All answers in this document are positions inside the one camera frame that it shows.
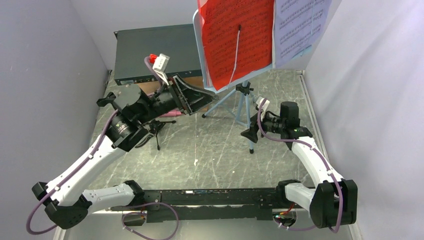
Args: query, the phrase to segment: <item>red connector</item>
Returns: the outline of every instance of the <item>red connector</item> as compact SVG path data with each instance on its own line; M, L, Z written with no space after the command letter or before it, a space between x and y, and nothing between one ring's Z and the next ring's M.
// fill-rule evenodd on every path
M155 54L150 54L150 63L154 64L157 57Z

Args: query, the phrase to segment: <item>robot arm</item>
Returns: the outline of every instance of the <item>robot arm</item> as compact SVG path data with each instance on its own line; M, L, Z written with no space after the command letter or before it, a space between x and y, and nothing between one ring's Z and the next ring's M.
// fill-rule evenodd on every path
M336 181L342 189L343 197L340 224L353 224L356 221L358 187L353 180L345 180L327 159L320 157L323 155L312 138L312 133L306 127L300 126L297 103L282 102L279 116L266 111L269 105L268 100L260 97L256 104L262 105L261 116L258 117L258 113L255 114L250 119L250 128L243 131L241 135L257 143L258 120L260 120L265 132L280 134L282 142L287 144L289 150L293 151L305 166L315 186L315 189L311 189L298 180L280 181L277 186L280 199L296 203L308 210L313 223L318 228L336 226L340 198Z
M156 59L160 64L154 70L162 73L161 78L166 77L163 71L168 59L163 54ZM217 99L213 92L187 84L178 74L167 78L165 83L151 97L132 84L122 87L118 96L111 92L97 101L99 107L112 104L116 113L105 127L105 134L61 175L32 187L39 201L49 195L43 201L44 210L55 224L69 229L93 212L144 203L142 188L132 180L104 189L86 188L107 166L149 136L145 124L174 109L192 115Z

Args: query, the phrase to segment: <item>white connector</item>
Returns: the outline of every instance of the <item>white connector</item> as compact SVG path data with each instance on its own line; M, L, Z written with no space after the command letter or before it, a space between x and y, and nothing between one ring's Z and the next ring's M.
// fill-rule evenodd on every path
M258 97L257 98L257 100L256 100L256 104L257 104L257 107L259 108L259 106L261 105L261 103L262 103L262 101L263 100L265 100L265 98L263 98L263 97ZM262 120L264 120L264 117L265 117L265 112L267 111L267 109L268 109L268 106L270 105L270 101L269 100L266 100L266 102L263 104L263 106L262 106L262 110L261 110L261 112L260 112L260 120L262 121Z
M163 80L163 82L166 83L166 85L170 85L168 82L167 75L165 74L165 69L167 68L168 61L170 60L170 57L165 54L160 54L153 64L153 71L157 73L157 75Z

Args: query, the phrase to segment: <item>tripod stand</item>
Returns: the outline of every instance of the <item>tripod stand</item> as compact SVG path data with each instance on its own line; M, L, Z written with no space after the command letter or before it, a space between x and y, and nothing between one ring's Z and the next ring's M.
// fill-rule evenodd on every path
M251 83L248 80L245 80L243 83L237 84L232 91L230 91L225 97L223 97L219 102L217 102L213 107L211 107L201 117L206 118L207 115L210 112L212 112L215 108L217 108L218 106L223 106L235 118L236 123L249 128L250 125L251 125L249 95L252 97L253 102L255 102L255 96L254 96L253 92L251 92L254 89L250 88L250 86L251 86ZM240 100L238 101L237 114L234 114L233 111L231 109L229 109L227 106L225 106L223 103L225 102L225 100L227 100L233 94L235 94L237 91L240 92ZM243 98L244 98L244 102L245 102L245 105L246 105L247 123L242 122L241 119L240 119L240 114L242 113L242 107L243 107ZM254 153L253 142L251 142L250 140L248 142L249 142L249 152L251 154L253 154Z
M156 137L156 144L157 144L157 150L161 150L161 146L159 146L159 140L158 140L158 133L159 131L165 126L165 124L175 124L177 121L159 121L159 120L152 120L149 122L148 127L148 134L140 141L139 144L137 144L134 148L141 148L153 137Z

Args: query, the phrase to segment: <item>white sheet music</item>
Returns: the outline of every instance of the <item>white sheet music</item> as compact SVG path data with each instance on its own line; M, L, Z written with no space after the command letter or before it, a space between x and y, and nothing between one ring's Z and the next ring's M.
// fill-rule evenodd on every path
M280 68L315 42L322 32L332 0L275 1L275 67Z

